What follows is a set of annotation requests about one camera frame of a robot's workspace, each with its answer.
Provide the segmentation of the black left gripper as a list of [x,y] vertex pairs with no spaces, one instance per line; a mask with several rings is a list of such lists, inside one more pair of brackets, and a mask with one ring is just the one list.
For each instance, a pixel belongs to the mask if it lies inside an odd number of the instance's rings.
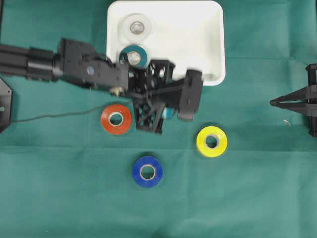
[[171,93],[175,64],[166,59],[152,59],[146,68],[131,67],[129,79],[132,88],[126,96],[132,99],[136,129],[161,134],[167,107],[167,97]]

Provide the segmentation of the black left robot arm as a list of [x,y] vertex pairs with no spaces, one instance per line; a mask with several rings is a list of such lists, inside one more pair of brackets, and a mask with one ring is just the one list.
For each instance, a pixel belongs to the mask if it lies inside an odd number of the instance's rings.
[[0,47],[2,74],[44,82],[63,80],[128,98],[136,128],[153,133],[162,133],[166,116],[180,110],[183,86],[172,80],[174,67],[161,59],[151,60],[147,67],[133,66],[127,53],[112,62],[91,44],[71,39],[62,39],[57,52],[5,44]]

